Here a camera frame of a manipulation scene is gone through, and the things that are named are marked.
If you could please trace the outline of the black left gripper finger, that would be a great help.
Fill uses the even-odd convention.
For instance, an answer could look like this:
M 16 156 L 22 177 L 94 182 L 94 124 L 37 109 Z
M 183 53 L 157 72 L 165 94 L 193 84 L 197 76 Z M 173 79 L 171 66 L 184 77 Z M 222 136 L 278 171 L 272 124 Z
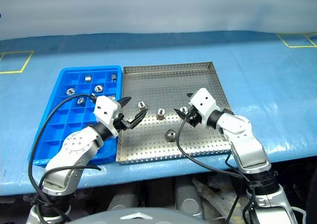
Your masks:
M 131 97 L 123 97 L 120 100 L 118 100 L 118 103 L 120 104 L 121 108 L 123 108 L 129 103 L 130 100 Z
M 129 129 L 134 129 L 146 116 L 147 114 L 147 109 L 140 111 L 137 113 L 132 121 L 129 122 Z

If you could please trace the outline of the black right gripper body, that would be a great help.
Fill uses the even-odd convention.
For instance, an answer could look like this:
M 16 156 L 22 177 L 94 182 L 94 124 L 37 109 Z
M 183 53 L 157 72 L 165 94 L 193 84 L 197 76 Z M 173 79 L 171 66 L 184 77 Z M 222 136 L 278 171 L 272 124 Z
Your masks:
M 196 127 L 199 123 L 202 122 L 202 117 L 194 106 L 190 107 L 186 117 L 186 122 L 189 123 L 192 127 Z

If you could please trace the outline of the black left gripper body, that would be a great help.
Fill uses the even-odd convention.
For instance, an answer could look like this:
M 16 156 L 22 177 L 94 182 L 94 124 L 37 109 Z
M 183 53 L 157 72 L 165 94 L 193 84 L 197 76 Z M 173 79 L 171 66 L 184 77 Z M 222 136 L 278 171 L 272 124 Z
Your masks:
M 117 132 L 133 128 L 131 122 L 124 120 L 124 115 L 122 113 L 119 113 L 118 117 L 114 119 L 113 126 Z

